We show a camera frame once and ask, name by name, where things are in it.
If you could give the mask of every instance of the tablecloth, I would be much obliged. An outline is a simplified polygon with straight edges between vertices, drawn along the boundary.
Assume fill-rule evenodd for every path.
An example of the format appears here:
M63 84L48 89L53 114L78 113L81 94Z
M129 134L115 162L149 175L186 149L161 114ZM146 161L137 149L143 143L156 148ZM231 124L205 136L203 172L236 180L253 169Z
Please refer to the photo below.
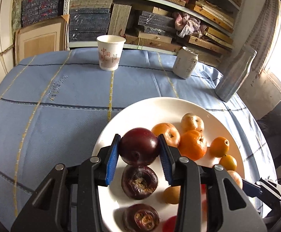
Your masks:
M255 119L235 95L222 102L222 75L197 63L187 80L171 72L176 57L124 50L119 68L98 66L97 48L50 52L22 60L0 84L0 220L16 215L57 163L89 158L107 122L125 107L152 97L177 97L204 107L236 141L248 181L276 179L273 160ZM252 200L262 211L259 200Z

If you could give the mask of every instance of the silver bolt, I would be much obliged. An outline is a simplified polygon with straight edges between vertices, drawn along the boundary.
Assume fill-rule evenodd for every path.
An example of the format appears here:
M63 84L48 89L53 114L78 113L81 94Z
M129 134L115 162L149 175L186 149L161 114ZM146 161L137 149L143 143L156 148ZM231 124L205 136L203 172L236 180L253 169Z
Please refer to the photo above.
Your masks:
M98 156L93 156L93 157L90 158L90 161L91 161L92 163L97 163L97 162L100 161L100 158L99 158Z
M57 164L55 168L56 168L56 170L61 171L64 168L64 165L63 164Z
M215 165L214 168L217 170L217 171L222 171L223 170L223 166L222 165Z
M187 157L180 157L180 158L179 158L179 161L180 161L181 163L187 163L187 162L189 162L189 159L188 159Z

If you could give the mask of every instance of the plate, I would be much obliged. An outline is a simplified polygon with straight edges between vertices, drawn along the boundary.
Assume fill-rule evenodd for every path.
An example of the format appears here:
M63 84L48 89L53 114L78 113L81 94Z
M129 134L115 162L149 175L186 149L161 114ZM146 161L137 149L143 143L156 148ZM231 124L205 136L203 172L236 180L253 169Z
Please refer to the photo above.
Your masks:
M109 146L116 133L123 136L127 131L135 127L144 127L149 130L158 123L172 123L180 132L180 121L186 113L193 113L204 121L204 136L208 145L211 141L223 136L230 142L228 154L232 155L237 161L237 172L242 178L245 178L244 165L239 149L226 127L212 114L204 108L177 98L150 98L134 103L120 113L118 113L104 128L100 134L92 156L98 154L102 147ZM212 158L208 153L198 161L197 164L207 167L219 163L219 159ZM119 156L115 176L108 187L98 187L101 214L103 222L111 232L125 231L122 224L122 213L126 207L137 203L144 203L152 206L158 212L160 224L155 232L161 232L163 223L170 217L177 214L178 205L166 204L161 200L163 191L169 186L165 180L160 158L158 157L149 167L152 168L158 176L159 184L155 192L144 200L133 200L126 196L121 188L121 176L126 163ZM206 231L206 216L203 216L202 231Z

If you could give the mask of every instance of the paper cup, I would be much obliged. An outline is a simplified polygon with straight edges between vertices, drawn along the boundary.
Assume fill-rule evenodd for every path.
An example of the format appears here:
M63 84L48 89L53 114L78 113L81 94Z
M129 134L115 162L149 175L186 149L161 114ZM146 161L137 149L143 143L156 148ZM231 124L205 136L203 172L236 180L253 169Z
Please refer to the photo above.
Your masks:
M118 69L125 38L115 35L97 37L99 50L99 63L102 70L112 71Z

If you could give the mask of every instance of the wrinkled purple fruit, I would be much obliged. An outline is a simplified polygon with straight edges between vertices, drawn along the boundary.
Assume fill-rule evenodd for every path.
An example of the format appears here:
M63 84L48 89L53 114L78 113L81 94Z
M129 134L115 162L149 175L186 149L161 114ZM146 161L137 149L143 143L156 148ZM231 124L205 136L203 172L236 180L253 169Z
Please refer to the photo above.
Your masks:
M125 194L135 200L142 200L151 195L158 186L158 177L147 166L127 165L121 178L121 187Z
M160 153L158 138L146 128L131 129L121 138L118 152L129 165L148 166Z
M148 232L159 225L157 211L146 204L135 204L123 213L123 225L128 232Z

